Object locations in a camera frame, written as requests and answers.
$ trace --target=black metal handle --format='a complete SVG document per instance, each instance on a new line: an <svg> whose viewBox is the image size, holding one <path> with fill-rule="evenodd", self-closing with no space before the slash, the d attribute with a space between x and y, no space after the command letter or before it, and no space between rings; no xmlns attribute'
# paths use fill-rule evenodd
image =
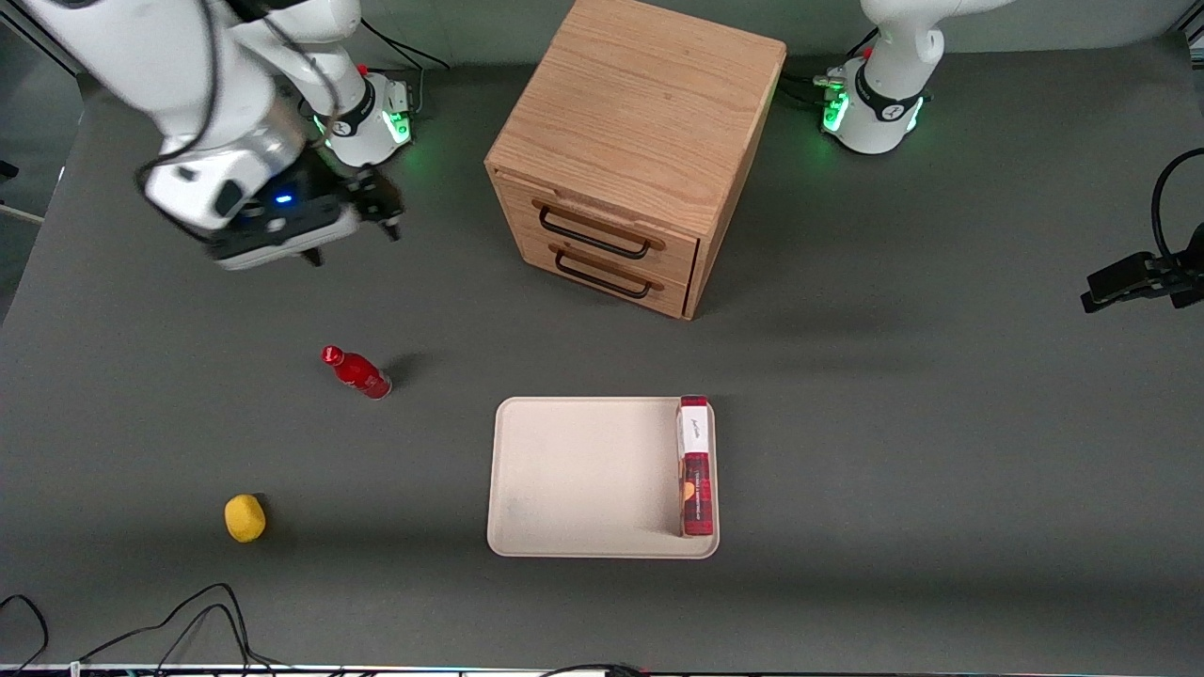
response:
<svg viewBox="0 0 1204 677"><path fill-rule="evenodd" d="M568 230L567 228L556 225L554 223L548 223L549 211L550 210L547 206L539 210L539 225L542 225L544 230L550 230L556 235L563 235L565 237L568 237L571 240L577 240L578 242L584 242L585 245L589 245L591 247L597 247L603 252L610 252L612 254L618 254L625 259L637 260L644 258L648 254L649 247L653 246L650 241L644 240L644 246L641 247L638 252L632 252L631 249L624 249L622 247L615 247L609 242L603 242L595 237L590 237L589 235L582 235L580 232L574 232L572 230Z"/></svg>
<svg viewBox="0 0 1204 677"><path fill-rule="evenodd" d="M607 282L606 279L600 279L597 277L594 277L592 275L582 272L579 270L573 270L573 269L566 266L565 264L560 263L560 260L563 259L563 258L565 258L565 253L561 252L560 249L557 249L556 251L556 270L559 270L560 272L562 272L565 275L568 275L568 276L572 276L572 277L576 277L578 279L584 279L585 282L589 282L590 284L597 284L598 287L602 287L604 289L609 289L609 290L614 292L615 294L622 294L624 296L626 296L628 299L643 299L653 289L653 283L651 282L645 282L644 283L644 288L641 289L639 292L632 292L631 289L625 289L622 287L619 287L618 284L614 284L612 282Z"/></svg>

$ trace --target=beige tray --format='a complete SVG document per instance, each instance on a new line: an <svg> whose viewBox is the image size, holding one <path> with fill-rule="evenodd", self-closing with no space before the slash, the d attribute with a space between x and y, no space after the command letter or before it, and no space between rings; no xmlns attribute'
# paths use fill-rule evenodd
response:
<svg viewBox="0 0 1204 677"><path fill-rule="evenodd" d="M510 398L497 407L489 547L504 557L703 559L715 532L680 536L679 398Z"/></svg>

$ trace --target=wooden drawer cabinet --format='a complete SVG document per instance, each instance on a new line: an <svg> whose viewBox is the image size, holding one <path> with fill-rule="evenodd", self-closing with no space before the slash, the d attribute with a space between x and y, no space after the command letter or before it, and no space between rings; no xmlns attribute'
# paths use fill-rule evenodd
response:
<svg viewBox="0 0 1204 677"><path fill-rule="evenodd" d="M785 55L632 0L578 0L485 158L523 259L692 318Z"/></svg>

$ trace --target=gray tabletop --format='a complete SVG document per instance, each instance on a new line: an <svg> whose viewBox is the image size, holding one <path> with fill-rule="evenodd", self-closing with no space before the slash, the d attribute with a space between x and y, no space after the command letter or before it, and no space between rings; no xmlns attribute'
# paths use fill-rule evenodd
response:
<svg viewBox="0 0 1204 677"><path fill-rule="evenodd" d="M1204 141L1181 42L952 55L881 158L774 104L694 323L520 261L480 163L529 75L432 75L405 240L320 270L206 260L134 189L152 125L88 98L0 335L0 590L43 606L48 659L222 579L293 663L1202 673L1204 308L1078 300ZM1200 179L1168 190L1176 247ZM338 384L329 342L395 393ZM684 393L718 416L712 559L489 551L502 400ZM250 546L243 491L273 513ZM213 624L182 659L235 655Z"/></svg>

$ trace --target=yellow sponge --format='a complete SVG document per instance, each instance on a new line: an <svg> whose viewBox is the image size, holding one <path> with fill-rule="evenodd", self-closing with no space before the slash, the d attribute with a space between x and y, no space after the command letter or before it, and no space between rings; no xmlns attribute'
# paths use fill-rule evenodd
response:
<svg viewBox="0 0 1204 677"><path fill-rule="evenodd" d="M238 494L226 501L226 531L240 543L249 543L267 526L264 506L250 494Z"/></svg>

